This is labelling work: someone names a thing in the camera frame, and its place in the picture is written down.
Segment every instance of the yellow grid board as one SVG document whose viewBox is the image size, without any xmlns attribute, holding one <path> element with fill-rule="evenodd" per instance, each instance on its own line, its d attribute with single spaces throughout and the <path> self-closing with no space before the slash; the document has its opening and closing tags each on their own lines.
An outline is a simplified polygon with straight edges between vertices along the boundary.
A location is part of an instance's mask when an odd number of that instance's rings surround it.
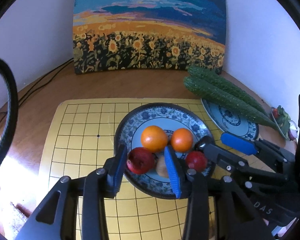
<svg viewBox="0 0 300 240">
<path fill-rule="evenodd" d="M 165 102 L 182 106 L 199 116 L 216 144 L 248 160 L 255 168 L 268 169 L 255 156 L 245 156 L 220 141 L 222 131 L 211 121 L 201 101 L 169 98 L 105 98 L 63 102 L 56 110 L 44 145 L 39 169 L 39 203 L 60 177 L 84 177 L 113 156 L 114 134 L 124 116 L 138 106 Z M 216 167 L 213 178 L 229 172 Z M 124 177 L 115 199 L 105 199 L 110 240 L 178 240 L 186 217 L 187 200 L 163 200 L 133 187 Z M 214 200 L 209 198 L 210 228 L 214 228 Z M 81 239 L 82 197 L 79 198 L 77 239 Z"/>
</svg>

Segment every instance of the leafy vegetable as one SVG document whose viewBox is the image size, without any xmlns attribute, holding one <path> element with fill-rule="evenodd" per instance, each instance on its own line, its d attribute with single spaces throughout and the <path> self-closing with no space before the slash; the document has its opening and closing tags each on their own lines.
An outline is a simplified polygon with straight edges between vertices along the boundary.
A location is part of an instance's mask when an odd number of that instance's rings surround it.
<svg viewBox="0 0 300 240">
<path fill-rule="evenodd" d="M 210 83 L 211 85 L 214 85 L 217 88 L 220 88 L 221 90 L 226 91 L 227 93 L 237 97 L 238 99 L 244 101 L 248 105 L 254 107 L 261 113 L 267 115 L 267 113 L 263 109 L 263 107 L 252 96 L 250 96 L 248 93 L 243 91 L 241 88 L 239 88 L 232 82 L 217 75 L 213 71 L 210 71 L 209 69 L 204 69 L 202 67 L 191 66 L 188 68 L 188 72 L 191 76 L 200 78 L 202 80 L 202 82 L 204 80 L 204 81 Z"/>
<path fill-rule="evenodd" d="M 211 85 L 205 80 L 196 77 L 185 77 L 185 87 L 195 95 L 198 95 L 212 103 L 220 105 L 230 111 L 234 111 L 250 120 L 261 125 L 270 126 L 278 129 L 276 124 L 271 121 L 265 114 L 261 113 L 254 107 L 248 105 L 237 97 Z"/>
<path fill-rule="evenodd" d="M 282 133 L 287 137 L 290 128 L 290 116 L 282 106 L 278 106 L 278 114 L 279 117 L 276 119 L 276 122 L 279 125 Z"/>
</svg>

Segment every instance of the blue gripper pad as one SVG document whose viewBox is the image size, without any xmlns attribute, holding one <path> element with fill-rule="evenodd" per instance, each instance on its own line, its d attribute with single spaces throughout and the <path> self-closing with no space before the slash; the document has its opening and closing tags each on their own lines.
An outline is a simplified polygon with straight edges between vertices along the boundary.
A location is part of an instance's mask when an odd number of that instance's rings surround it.
<svg viewBox="0 0 300 240">
<path fill-rule="evenodd" d="M 171 146 L 166 146 L 164 149 L 164 161 L 166 163 L 170 185 L 176 198 L 183 198 L 186 191 L 183 190 L 183 186 L 186 181 L 185 174 L 181 168 L 181 164 L 178 161 L 175 151 Z"/>
<path fill-rule="evenodd" d="M 224 132 L 221 135 L 221 142 L 246 155 L 255 155 L 258 152 L 252 141 L 248 141 L 232 133 Z"/>
<path fill-rule="evenodd" d="M 120 190 L 123 173 L 126 168 L 127 156 L 128 150 L 126 145 L 120 144 L 115 157 L 111 158 L 112 163 L 107 175 L 107 190 L 111 193 L 111 197 L 115 197 Z"/>
</svg>

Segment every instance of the orange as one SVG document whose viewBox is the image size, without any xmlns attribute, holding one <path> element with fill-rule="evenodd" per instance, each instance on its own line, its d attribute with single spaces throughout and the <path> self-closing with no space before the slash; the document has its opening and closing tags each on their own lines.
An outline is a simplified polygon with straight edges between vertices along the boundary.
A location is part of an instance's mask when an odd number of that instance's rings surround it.
<svg viewBox="0 0 300 240">
<path fill-rule="evenodd" d="M 176 152 L 184 153 L 190 150 L 192 143 L 192 132 L 186 128 L 175 130 L 171 136 L 171 146 Z"/>
<path fill-rule="evenodd" d="M 168 144 L 168 135 L 159 126 L 151 125 L 141 134 L 141 144 L 151 152 L 160 152 Z"/>
</svg>

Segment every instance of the red apple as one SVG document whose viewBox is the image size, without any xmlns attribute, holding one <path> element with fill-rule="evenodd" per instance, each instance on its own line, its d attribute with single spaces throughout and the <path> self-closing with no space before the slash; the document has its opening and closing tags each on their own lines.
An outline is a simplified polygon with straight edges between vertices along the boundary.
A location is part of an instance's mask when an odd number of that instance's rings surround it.
<svg viewBox="0 0 300 240">
<path fill-rule="evenodd" d="M 189 168 L 195 169 L 197 172 L 204 171 L 208 164 L 207 158 L 199 151 L 190 152 L 185 161 Z"/>
<path fill-rule="evenodd" d="M 154 167 L 154 155 L 144 147 L 136 147 L 129 152 L 127 166 L 135 174 L 144 174 Z"/>
</svg>

